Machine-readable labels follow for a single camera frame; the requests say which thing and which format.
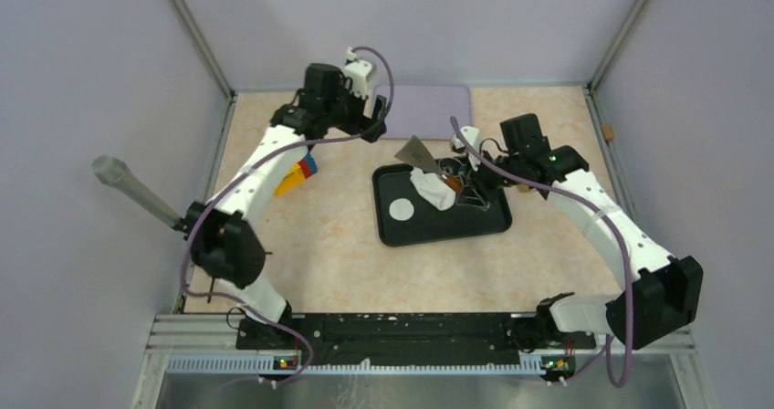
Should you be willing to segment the clear glass cup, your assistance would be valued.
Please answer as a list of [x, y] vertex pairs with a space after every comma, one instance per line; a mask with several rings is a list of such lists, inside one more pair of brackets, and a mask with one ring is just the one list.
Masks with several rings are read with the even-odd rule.
[[459, 158], [447, 157], [438, 161], [441, 171], [449, 176], [458, 177], [465, 170], [465, 163]]

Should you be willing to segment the metal scraper wooden handle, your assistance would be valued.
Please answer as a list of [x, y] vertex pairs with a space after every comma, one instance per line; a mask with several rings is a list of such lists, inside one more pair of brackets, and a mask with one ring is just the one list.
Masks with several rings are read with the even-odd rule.
[[434, 174], [442, 183], [460, 194], [464, 188], [462, 181], [456, 176], [445, 172], [430, 153], [424, 143], [413, 135], [394, 155], [400, 162], [421, 169], [425, 173]]

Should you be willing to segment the lilac rectangular tray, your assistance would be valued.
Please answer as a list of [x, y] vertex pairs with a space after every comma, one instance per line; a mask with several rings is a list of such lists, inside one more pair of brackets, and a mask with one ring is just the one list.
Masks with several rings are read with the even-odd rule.
[[387, 140], [443, 141], [452, 134], [450, 117], [460, 126], [472, 124], [472, 100], [464, 85], [397, 84], [392, 107], [386, 118]]

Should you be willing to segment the black baking tray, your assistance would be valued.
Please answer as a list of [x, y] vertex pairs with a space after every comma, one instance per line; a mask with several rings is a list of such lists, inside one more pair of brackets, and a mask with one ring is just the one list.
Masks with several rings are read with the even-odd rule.
[[[502, 190], [488, 210], [455, 205], [439, 212], [416, 192], [409, 179], [411, 170], [408, 164], [396, 163], [377, 168], [371, 176], [378, 235], [386, 246], [493, 235], [512, 226], [513, 216]], [[389, 204], [398, 198], [407, 198], [414, 205], [415, 213], [408, 221], [395, 221], [388, 214]]]

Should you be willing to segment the round cut dough wrapper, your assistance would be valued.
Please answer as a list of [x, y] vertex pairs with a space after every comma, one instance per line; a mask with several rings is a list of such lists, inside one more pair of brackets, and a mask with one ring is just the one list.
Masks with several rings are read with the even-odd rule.
[[393, 200], [388, 207], [388, 214], [391, 219], [399, 222], [410, 220], [415, 213], [415, 208], [411, 200], [407, 198], [398, 198]]

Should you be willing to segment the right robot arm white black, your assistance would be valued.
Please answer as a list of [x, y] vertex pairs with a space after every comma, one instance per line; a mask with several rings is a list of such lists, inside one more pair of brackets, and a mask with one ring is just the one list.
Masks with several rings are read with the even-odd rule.
[[472, 162], [468, 184], [490, 196], [524, 184], [581, 231], [611, 271], [620, 293], [561, 293], [538, 305], [538, 340], [559, 347], [574, 332], [610, 334], [640, 350], [696, 319], [704, 270], [653, 241], [609, 196], [589, 163], [569, 145], [551, 147], [536, 114], [500, 124], [505, 153], [491, 156], [474, 128], [451, 120], [454, 151]]

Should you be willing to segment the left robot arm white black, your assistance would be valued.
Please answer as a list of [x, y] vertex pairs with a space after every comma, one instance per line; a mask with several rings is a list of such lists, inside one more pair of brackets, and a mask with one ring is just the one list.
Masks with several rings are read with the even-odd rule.
[[280, 106], [263, 138], [234, 178], [206, 203], [190, 206], [188, 237], [192, 262], [223, 287], [222, 297], [241, 303], [259, 322], [258, 337], [281, 348], [292, 337], [292, 323], [282, 317], [288, 308], [264, 272], [265, 247], [256, 230], [276, 189], [310, 149], [328, 141], [331, 129], [345, 140], [376, 142], [385, 132], [387, 100], [379, 96], [367, 116], [369, 61], [351, 57], [342, 68], [310, 64], [294, 99]]

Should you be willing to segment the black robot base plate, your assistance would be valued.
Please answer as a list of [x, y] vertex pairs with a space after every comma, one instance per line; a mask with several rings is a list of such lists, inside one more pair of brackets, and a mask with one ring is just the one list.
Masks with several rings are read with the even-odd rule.
[[286, 333], [249, 319], [239, 323], [239, 350], [289, 350], [313, 354], [315, 366], [515, 365], [537, 350], [593, 349], [583, 332], [550, 333], [533, 314], [308, 313], [282, 321]]

